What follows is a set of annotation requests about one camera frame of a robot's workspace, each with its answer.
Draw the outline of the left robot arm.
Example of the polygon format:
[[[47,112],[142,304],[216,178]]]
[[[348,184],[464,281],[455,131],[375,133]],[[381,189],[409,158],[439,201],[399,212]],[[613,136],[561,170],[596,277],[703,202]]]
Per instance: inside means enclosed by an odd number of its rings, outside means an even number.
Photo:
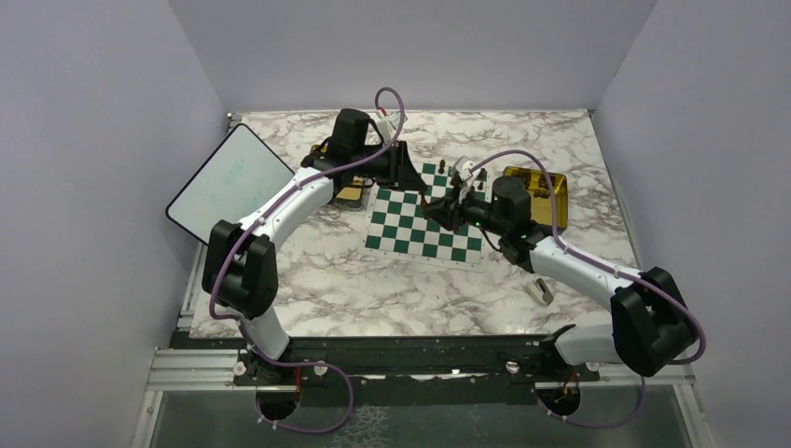
[[[399,138],[406,120],[402,110],[378,108],[371,117],[343,108],[331,135],[271,199],[234,223],[219,220],[212,227],[201,279],[210,296],[210,316],[237,324],[269,382],[288,379],[294,361],[286,352],[289,335],[273,308],[278,251],[308,217],[358,177],[385,188],[425,191],[407,144]]]

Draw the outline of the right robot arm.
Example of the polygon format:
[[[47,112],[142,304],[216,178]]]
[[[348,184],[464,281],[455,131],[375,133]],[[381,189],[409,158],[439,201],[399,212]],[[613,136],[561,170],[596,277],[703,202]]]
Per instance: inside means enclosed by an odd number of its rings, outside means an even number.
[[[560,380],[575,366],[593,362],[623,364],[653,376],[702,341],[667,271],[639,272],[560,245],[551,227],[533,219],[532,196],[520,178],[496,178],[489,201],[465,191],[459,179],[451,184],[444,197],[423,204],[424,217],[447,231],[469,225],[497,236],[509,263],[558,280],[609,312],[608,324],[569,325],[541,342],[538,367],[549,379]]]

